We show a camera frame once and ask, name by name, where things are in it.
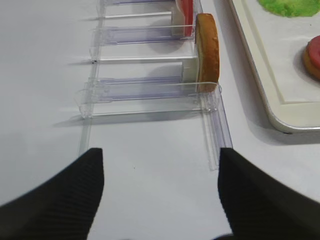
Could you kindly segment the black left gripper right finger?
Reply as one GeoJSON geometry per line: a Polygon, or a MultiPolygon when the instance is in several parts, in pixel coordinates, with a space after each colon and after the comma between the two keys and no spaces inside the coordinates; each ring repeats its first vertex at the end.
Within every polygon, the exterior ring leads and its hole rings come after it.
{"type": "Polygon", "coordinates": [[[223,240],[318,240],[320,204],[285,186],[233,148],[221,148],[218,195],[231,228],[223,240]]]}

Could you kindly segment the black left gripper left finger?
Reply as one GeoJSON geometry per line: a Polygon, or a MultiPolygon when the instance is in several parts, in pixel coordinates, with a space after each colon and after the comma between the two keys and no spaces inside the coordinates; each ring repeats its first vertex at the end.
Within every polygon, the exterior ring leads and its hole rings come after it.
{"type": "Polygon", "coordinates": [[[104,191],[101,148],[0,207],[2,240],[85,240],[104,191]]]}

